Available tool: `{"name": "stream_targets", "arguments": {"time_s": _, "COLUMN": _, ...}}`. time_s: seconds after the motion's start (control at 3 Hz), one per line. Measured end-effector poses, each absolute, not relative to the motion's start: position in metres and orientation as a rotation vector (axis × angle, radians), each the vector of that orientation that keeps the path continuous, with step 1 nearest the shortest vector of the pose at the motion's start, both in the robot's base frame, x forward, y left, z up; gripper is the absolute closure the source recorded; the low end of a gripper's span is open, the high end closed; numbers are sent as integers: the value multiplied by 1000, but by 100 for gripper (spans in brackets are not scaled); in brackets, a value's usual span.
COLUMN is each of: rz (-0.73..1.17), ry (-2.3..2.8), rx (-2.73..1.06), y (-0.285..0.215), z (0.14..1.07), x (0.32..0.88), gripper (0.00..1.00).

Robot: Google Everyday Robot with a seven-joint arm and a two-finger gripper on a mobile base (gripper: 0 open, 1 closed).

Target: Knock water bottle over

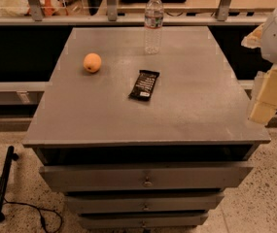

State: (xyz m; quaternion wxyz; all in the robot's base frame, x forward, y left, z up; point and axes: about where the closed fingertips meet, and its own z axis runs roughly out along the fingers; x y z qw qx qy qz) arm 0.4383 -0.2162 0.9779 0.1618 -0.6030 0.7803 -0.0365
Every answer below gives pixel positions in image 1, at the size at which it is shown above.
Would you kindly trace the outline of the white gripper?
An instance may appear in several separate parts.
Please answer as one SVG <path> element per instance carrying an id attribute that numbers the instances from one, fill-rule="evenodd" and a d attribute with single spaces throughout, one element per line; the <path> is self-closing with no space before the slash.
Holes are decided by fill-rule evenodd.
<path id="1" fill-rule="evenodd" d="M 247 111 L 248 120 L 266 125 L 277 113 L 277 7 L 264 24 L 243 38 L 241 46 L 260 48 L 263 59 L 276 63 L 266 73 L 257 73 Z"/>

